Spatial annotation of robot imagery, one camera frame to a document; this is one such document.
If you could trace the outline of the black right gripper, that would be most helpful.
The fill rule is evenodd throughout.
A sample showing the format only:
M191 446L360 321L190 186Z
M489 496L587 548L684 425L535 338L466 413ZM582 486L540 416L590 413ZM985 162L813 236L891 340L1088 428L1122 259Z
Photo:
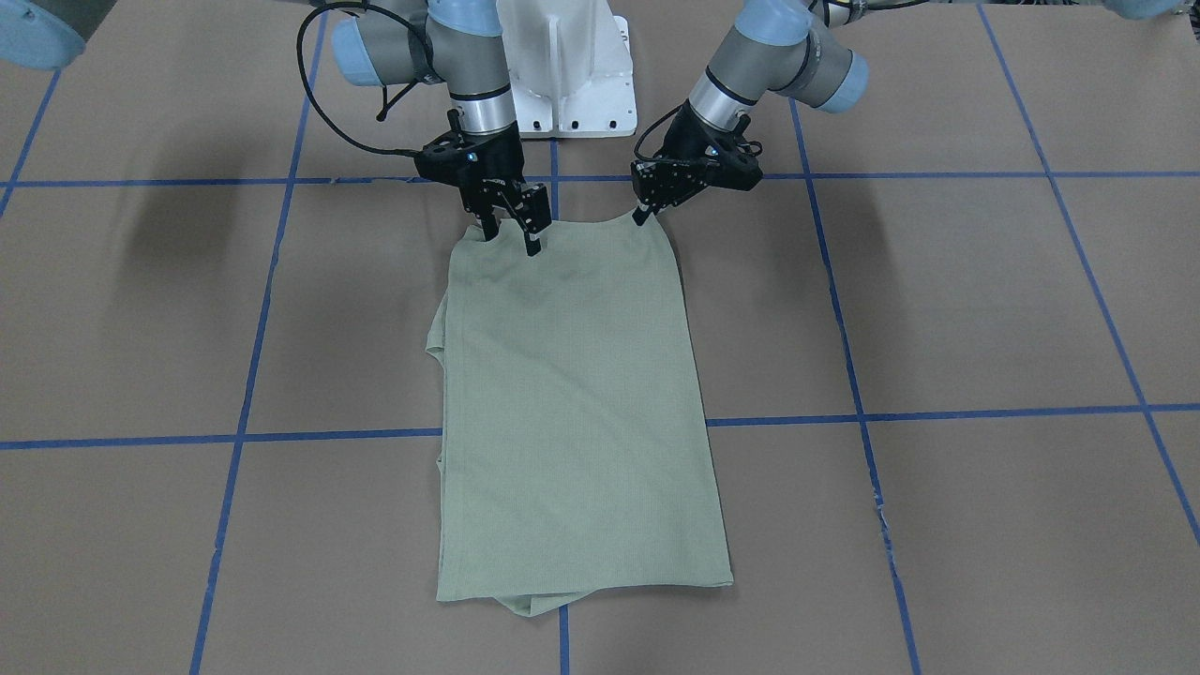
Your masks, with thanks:
M428 142L414 163L420 178L460 189L464 207L480 211L478 225L485 241L499 235L492 208L505 208L522 229L526 253L541 252L541 232L552 225L551 198L544 184L524 180L520 129L485 135L450 129Z

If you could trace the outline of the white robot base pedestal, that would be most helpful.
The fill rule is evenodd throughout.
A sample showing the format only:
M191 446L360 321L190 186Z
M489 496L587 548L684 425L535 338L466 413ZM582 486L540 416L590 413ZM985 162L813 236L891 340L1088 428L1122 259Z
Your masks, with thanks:
M626 19L608 1L499 1L524 141L600 141L638 129Z

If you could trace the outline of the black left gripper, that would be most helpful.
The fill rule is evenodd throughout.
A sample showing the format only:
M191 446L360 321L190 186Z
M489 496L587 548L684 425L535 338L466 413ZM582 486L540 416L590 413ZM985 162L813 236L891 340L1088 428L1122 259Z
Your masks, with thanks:
M652 155L641 151L647 137L668 121L662 145ZM642 227L655 210L674 208L703 189L750 191L763 179L758 167L762 144L746 141L751 118L734 117L733 129L712 127L690 103L683 102L650 124L634 147L632 189L638 201L632 221Z

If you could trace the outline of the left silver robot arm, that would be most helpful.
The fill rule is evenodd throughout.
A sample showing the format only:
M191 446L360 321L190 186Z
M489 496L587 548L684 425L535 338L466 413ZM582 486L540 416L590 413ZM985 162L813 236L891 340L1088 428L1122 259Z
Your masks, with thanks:
M638 214L755 187L762 98L812 110L814 181L1196 177L1196 55L1175 1L746 1L661 145Z

